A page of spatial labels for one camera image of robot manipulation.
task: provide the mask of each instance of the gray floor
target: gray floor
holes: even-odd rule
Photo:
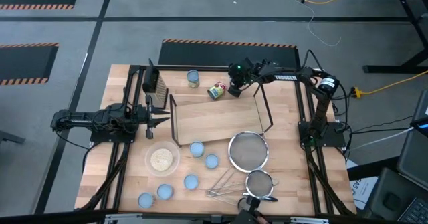
[[[0,16],[97,16],[103,0],[78,0],[72,11],[0,11]],[[409,0],[416,14],[423,12],[420,0]],[[317,16],[404,16],[398,0],[339,0],[313,6]],[[146,16],[311,16],[294,0],[111,0],[109,17]],[[1,44],[58,42],[60,50],[46,85],[0,88],[0,130],[27,138],[22,144],[0,144],[0,216],[27,214],[35,201],[51,158],[56,136],[49,129],[55,111],[66,108],[85,58],[94,23],[0,23]],[[413,27],[392,23],[312,23],[313,31],[328,43],[320,43],[307,30],[307,23],[271,22],[133,22],[104,23],[88,77],[78,104],[80,111],[99,108],[111,64],[157,62],[161,41],[166,38],[212,39],[293,44],[303,58],[312,49],[321,64],[346,88],[364,91],[407,78],[405,74],[364,74],[365,64],[400,64],[422,50]],[[349,122],[354,129],[406,117],[413,113],[426,77],[350,103]],[[344,110],[338,102],[340,111]],[[406,122],[392,126],[406,126]],[[353,146],[389,133],[355,136]],[[358,164],[399,154],[403,137],[352,152]],[[87,145],[89,133],[72,130],[70,140]],[[67,145],[55,180],[47,212],[73,209],[82,169],[83,151]]]

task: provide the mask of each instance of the bowl of grains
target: bowl of grains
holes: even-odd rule
[[[180,150],[176,144],[159,141],[150,146],[146,153],[146,167],[157,177],[165,177],[175,171],[180,163]]]

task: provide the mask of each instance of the orange striped tape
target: orange striped tape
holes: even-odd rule
[[[44,84],[49,78],[23,78],[23,79],[9,79],[1,80],[0,85],[17,85],[17,84]]]
[[[0,4],[0,10],[70,10],[74,5],[68,4]]]
[[[47,47],[47,46],[55,46],[59,47],[59,43],[28,43],[28,44],[6,44],[0,45],[2,47]]]
[[[165,39],[163,43],[195,43],[195,44],[213,44],[213,45],[239,45],[239,46],[257,46],[257,47],[290,47],[296,48],[295,45],[274,44],[274,43],[241,43],[228,41],[203,41],[203,40],[182,40],[182,39]]]

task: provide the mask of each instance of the light blue cup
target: light blue cup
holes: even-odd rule
[[[192,144],[190,144],[190,153],[195,158],[199,158],[203,156],[204,147],[202,142],[200,141],[194,141]]]
[[[158,197],[161,200],[168,200],[170,199],[174,194],[174,189],[170,184],[161,184],[158,187]]]
[[[219,158],[215,154],[209,154],[205,158],[205,166],[208,169],[215,169],[219,166]]]
[[[142,193],[138,197],[138,205],[143,209],[151,208],[154,204],[154,197],[151,193]]]
[[[199,185],[199,179],[197,175],[189,174],[185,177],[185,187],[188,190],[195,190]]]

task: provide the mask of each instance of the wooden table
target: wooden table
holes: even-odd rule
[[[126,64],[112,65],[101,108],[122,101],[122,89],[126,83],[128,69],[129,65]],[[199,72],[201,84],[198,88],[191,89],[187,86],[186,73],[186,71],[161,71],[163,80],[169,87],[177,105],[209,101],[207,88],[217,81],[228,82],[227,72]],[[244,91],[241,95],[242,98],[252,96],[256,87],[254,85]],[[308,166],[304,151],[299,147],[297,122],[300,117],[295,84],[278,81],[266,84],[264,87],[274,125],[265,135],[270,155],[263,169],[273,179],[279,181],[272,194],[279,201],[277,203],[263,202],[259,210],[264,215],[313,215]],[[303,84],[301,87],[306,116],[309,116]],[[143,100],[144,92],[141,94],[140,99]],[[233,98],[226,93],[221,97],[221,100]],[[334,114],[331,108],[328,117],[330,121],[333,121]],[[130,147],[119,211],[134,213],[237,213],[236,207],[207,196],[207,189],[211,188],[215,181],[231,166],[227,157],[229,140],[218,140],[205,145],[205,153],[215,153],[220,158],[219,167],[216,169],[208,170],[204,166],[203,159],[193,158],[189,152],[189,146],[186,145],[181,148],[181,159],[177,170],[167,177],[155,177],[145,167],[144,157],[152,144],[160,140],[173,142],[171,139],[171,123],[166,121],[155,128],[153,140],[145,138],[145,128],[145,126],[140,127],[136,140]],[[86,204],[104,181],[111,151],[111,143],[102,143],[89,153],[76,199],[76,207]],[[335,148],[323,148],[323,151],[329,183],[346,206],[350,210],[356,211],[343,156]],[[199,175],[200,183],[197,190],[189,191],[184,187],[183,179],[189,173]],[[236,178],[236,181],[243,181],[245,174],[237,173],[233,178]],[[150,209],[138,207],[137,198],[139,194],[143,192],[156,193],[157,187],[162,183],[170,183],[174,187],[175,193],[172,199],[168,201],[157,200]],[[113,183],[110,189],[108,207],[112,206],[115,190],[116,184]],[[319,183],[318,194],[321,200],[321,208],[323,212],[326,212],[324,193]],[[233,197],[238,199],[240,193]]]

